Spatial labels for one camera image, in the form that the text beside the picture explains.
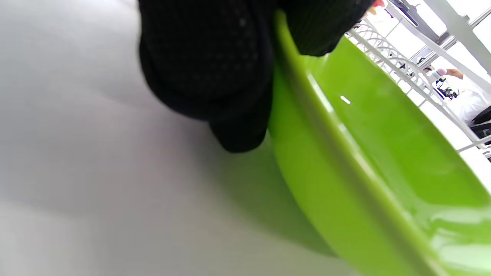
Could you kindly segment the person's left hand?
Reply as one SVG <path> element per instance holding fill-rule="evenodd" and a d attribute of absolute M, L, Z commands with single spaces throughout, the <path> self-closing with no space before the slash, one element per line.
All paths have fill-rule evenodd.
<path fill-rule="evenodd" d="M 323 56 L 375 0 L 139 0 L 140 64 L 164 105 L 205 121 L 224 150 L 265 138 L 272 108 L 275 11 L 299 52 Z"/>

